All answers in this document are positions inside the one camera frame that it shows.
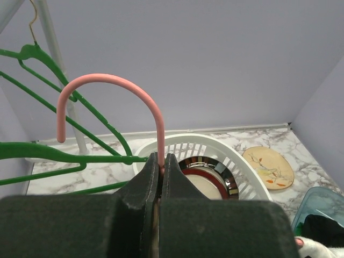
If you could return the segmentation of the green hanger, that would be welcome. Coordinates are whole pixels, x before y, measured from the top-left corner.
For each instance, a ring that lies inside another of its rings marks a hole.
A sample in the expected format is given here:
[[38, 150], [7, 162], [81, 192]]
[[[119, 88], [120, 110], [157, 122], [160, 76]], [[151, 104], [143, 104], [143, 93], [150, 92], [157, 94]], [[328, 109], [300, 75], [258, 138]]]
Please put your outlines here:
[[[31, 1], [31, 4], [34, 8], [34, 18], [29, 23], [29, 28], [34, 40], [34, 44], [24, 45], [19, 52], [1, 49], [1, 56], [16, 59], [24, 70], [26, 70], [42, 82], [46, 83], [48, 86], [50, 86], [57, 92], [62, 92], [62, 90], [65, 88], [65, 86], [67, 86], [69, 81], [66, 77], [65, 68], [62, 63], [61, 54], [59, 52], [59, 45], [56, 40], [56, 35], [47, 7], [47, 3], [46, 1]], [[53, 54], [52, 56], [49, 56], [40, 48], [33, 33], [32, 24], [36, 21], [38, 17], [42, 22], [42, 28], [46, 35], [49, 50]], [[49, 81], [47, 78], [41, 76], [36, 71], [26, 66], [24, 64], [24, 61], [28, 59], [38, 60], [43, 65], [45, 65], [59, 80], [60, 86], [58, 87], [57, 85]], [[67, 111], [71, 115], [71, 117], [64, 116], [64, 120], [73, 127], [77, 140], [84, 141], [84, 136], [87, 136], [89, 139], [100, 145], [110, 154], [119, 154], [110, 146], [108, 146], [99, 138], [97, 138], [95, 135], [87, 131], [77, 122], [76, 114], [74, 112], [74, 106], [72, 105], [72, 103], [76, 102], [80, 102], [85, 108], [87, 108], [119, 140], [127, 156], [132, 155], [132, 151], [124, 137], [112, 125], [110, 125], [109, 122], [105, 119], [105, 117], [100, 112], [98, 112], [81, 94], [75, 91], [71, 94], [71, 96], [69, 96], [69, 101], [67, 102]]]
[[1, 186], [76, 173], [84, 170], [87, 167], [88, 163], [123, 163], [126, 165], [132, 165], [133, 163], [143, 163], [148, 160], [147, 157], [138, 156], [73, 155], [62, 152], [53, 147], [35, 144], [32, 142], [1, 142], [1, 160], [25, 158], [44, 159], [48, 161], [56, 161], [62, 163], [77, 163], [78, 166], [67, 169], [49, 171], [41, 174], [3, 179], [1, 180]]

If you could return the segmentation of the black tank top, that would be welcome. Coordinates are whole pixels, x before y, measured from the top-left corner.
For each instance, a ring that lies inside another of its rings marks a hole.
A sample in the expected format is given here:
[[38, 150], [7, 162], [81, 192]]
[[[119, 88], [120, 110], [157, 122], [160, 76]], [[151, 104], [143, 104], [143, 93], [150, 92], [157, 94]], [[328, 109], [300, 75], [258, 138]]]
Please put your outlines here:
[[304, 220], [302, 236], [326, 247], [343, 247], [343, 227], [323, 216], [308, 215]]

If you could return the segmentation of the zebra striped tank top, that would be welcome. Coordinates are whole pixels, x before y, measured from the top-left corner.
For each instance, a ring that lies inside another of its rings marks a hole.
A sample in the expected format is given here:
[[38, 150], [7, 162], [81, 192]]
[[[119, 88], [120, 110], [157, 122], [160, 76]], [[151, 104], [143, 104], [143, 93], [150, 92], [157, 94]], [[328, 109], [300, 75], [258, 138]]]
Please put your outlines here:
[[311, 258], [343, 258], [343, 248], [326, 247], [314, 240], [301, 236], [295, 237], [300, 257]]

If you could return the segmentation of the green hanger front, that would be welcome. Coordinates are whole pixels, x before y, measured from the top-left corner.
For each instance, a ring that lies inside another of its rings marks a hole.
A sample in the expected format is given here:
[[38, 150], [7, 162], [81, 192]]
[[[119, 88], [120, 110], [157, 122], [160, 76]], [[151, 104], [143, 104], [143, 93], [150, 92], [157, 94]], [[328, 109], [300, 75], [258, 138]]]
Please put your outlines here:
[[[34, 40], [34, 44], [24, 45], [19, 52], [1, 49], [1, 56], [16, 59], [24, 70], [26, 70], [42, 82], [46, 83], [48, 86], [50, 86], [57, 92], [62, 92], [62, 90], [65, 88], [65, 86], [67, 86], [69, 81], [66, 77], [65, 68], [62, 63], [61, 54], [59, 52], [59, 45], [56, 40], [56, 35], [47, 7], [47, 3], [46, 1], [31, 1], [31, 4], [34, 8], [34, 18], [29, 23], [29, 28]], [[42, 28], [46, 35], [49, 50], [53, 54], [52, 56], [49, 56], [40, 48], [33, 33], [32, 24], [36, 21], [38, 17], [42, 22]], [[60, 86], [58, 87], [57, 85], [49, 81], [47, 78], [41, 76], [36, 71], [26, 66], [24, 64], [24, 61], [28, 59], [38, 60], [43, 65], [45, 65], [59, 80]], [[87, 108], [119, 140], [127, 156], [132, 155], [132, 151], [124, 137], [112, 125], [110, 125], [109, 122], [105, 119], [105, 117], [100, 112], [98, 112], [81, 94], [75, 91], [71, 94], [71, 96], [69, 96], [69, 101], [67, 102], [67, 111], [71, 115], [71, 117], [64, 116], [64, 120], [73, 127], [77, 140], [84, 141], [84, 136], [87, 136], [89, 139], [100, 145], [110, 154], [119, 154], [110, 146], [108, 146], [99, 138], [97, 138], [95, 135], [87, 131], [77, 122], [76, 114], [74, 112], [74, 106], [72, 105], [72, 103], [76, 102], [80, 102], [85, 108]]]

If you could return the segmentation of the pink wire hanger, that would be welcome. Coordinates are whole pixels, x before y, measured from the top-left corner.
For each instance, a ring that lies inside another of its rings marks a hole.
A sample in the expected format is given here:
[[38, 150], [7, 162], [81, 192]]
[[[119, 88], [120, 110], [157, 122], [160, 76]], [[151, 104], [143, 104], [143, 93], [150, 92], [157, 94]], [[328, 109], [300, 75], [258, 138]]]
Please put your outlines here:
[[56, 133], [56, 139], [58, 142], [63, 143], [66, 140], [66, 122], [65, 122], [65, 116], [66, 116], [66, 105], [67, 100], [69, 96], [79, 87], [88, 84], [88, 83], [109, 83], [113, 85], [117, 85], [119, 87], [122, 87], [132, 93], [134, 93], [137, 97], [139, 97], [149, 108], [151, 111], [156, 124], [156, 135], [157, 135], [157, 154], [158, 154], [158, 165], [159, 165], [159, 171], [160, 174], [164, 174], [164, 163], [165, 163], [165, 157], [164, 157], [164, 120], [162, 113], [157, 106], [157, 104], [154, 102], [154, 100], [151, 98], [149, 94], [147, 94], [144, 90], [142, 90], [140, 87], [135, 85], [134, 83], [110, 74], [87, 74], [80, 76], [74, 80], [72, 80], [70, 83], [67, 84], [67, 86], [64, 87], [62, 92], [59, 95], [57, 108], [56, 108], [56, 115], [57, 115], [57, 133]]

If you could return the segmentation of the green hanger back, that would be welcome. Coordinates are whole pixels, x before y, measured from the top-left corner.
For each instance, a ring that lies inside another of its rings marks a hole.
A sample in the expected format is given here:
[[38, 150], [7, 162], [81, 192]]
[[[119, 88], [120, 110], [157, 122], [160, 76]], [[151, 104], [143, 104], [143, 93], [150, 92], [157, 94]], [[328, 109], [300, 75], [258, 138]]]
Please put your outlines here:
[[77, 163], [78, 166], [67, 169], [49, 171], [41, 174], [3, 179], [1, 180], [1, 186], [76, 173], [84, 170], [87, 167], [88, 163], [123, 163], [126, 165], [132, 165], [133, 163], [143, 163], [148, 160], [147, 157], [138, 156], [73, 155], [62, 152], [53, 147], [35, 144], [32, 142], [1, 142], [1, 160], [25, 158], [44, 159], [48, 161], [56, 161], [62, 163]]

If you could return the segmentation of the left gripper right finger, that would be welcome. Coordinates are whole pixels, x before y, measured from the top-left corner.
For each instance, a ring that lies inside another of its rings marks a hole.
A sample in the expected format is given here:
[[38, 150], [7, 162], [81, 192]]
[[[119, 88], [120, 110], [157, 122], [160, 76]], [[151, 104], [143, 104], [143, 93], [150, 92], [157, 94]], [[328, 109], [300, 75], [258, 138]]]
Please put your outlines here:
[[158, 257], [299, 257], [288, 216], [264, 200], [210, 200], [167, 155]]

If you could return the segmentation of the green tank top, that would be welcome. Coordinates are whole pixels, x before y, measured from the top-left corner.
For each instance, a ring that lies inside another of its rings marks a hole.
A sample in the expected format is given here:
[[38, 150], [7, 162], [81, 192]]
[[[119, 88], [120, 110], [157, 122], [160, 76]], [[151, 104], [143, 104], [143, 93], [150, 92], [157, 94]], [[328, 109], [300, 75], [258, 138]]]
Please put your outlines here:
[[304, 228], [304, 223], [298, 223], [297, 226], [295, 227], [294, 234], [297, 237], [302, 237], [303, 236], [303, 228]]

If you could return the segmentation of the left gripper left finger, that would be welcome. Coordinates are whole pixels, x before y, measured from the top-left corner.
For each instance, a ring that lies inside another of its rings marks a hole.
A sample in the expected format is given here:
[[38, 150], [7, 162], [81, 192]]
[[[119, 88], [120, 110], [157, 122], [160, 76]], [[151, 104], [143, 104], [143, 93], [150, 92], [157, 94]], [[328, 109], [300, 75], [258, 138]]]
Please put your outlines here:
[[1, 199], [1, 257], [157, 257], [157, 154], [113, 194]]

